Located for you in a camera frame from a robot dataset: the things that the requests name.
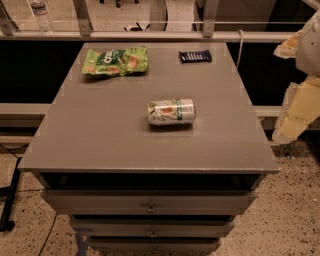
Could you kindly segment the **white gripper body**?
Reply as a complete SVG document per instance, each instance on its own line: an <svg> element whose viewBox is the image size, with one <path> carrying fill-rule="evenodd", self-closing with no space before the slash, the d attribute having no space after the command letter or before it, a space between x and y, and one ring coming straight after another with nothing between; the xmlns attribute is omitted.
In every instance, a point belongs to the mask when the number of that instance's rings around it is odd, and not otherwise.
<svg viewBox="0 0 320 256"><path fill-rule="evenodd" d="M306 22L299 36L296 67L312 76L320 76L320 10Z"/></svg>

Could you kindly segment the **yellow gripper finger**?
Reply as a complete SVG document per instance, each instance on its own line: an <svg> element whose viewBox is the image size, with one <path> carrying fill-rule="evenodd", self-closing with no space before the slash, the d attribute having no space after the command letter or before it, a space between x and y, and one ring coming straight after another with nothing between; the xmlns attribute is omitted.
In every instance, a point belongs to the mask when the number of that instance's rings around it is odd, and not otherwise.
<svg viewBox="0 0 320 256"><path fill-rule="evenodd" d="M299 30L276 47L273 55L282 59L296 58L302 31Z"/></svg>
<svg viewBox="0 0 320 256"><path fill-rule="evenodd" d="M272 139L279 144L289 144L319 117L320 78L308 76L300 84L291 82L285 92Z"/></svg>

